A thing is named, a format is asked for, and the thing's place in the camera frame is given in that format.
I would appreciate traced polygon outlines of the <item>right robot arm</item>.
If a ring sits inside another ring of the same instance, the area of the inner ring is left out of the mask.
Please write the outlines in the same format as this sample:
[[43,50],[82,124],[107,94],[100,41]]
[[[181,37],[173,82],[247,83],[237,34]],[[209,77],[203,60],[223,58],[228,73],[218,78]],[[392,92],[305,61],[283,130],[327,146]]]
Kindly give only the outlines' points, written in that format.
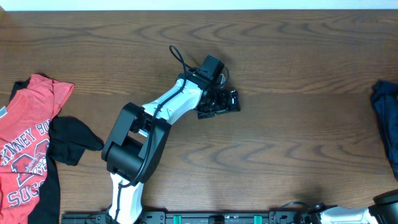
[[397,224],[397,189],[377,195],[374,204],[362,208],[344,208],[318,204],[299,217],[304,224]]

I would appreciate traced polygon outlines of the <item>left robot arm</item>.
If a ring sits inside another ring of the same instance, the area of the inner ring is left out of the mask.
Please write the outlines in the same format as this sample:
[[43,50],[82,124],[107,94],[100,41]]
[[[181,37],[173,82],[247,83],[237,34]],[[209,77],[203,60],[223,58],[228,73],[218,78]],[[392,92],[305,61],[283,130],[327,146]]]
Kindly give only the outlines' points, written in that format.
[[136,223],[142,213],[142,192],[164,151],[172,125],[194,110],[198,119],[238,112],[236,90],[227,90],[226,79],[215,82],[193,72],[181,73],[175,85],[158,99],[137,106],[126,104],[101,153],[113,183],[113,201],[107,223]]

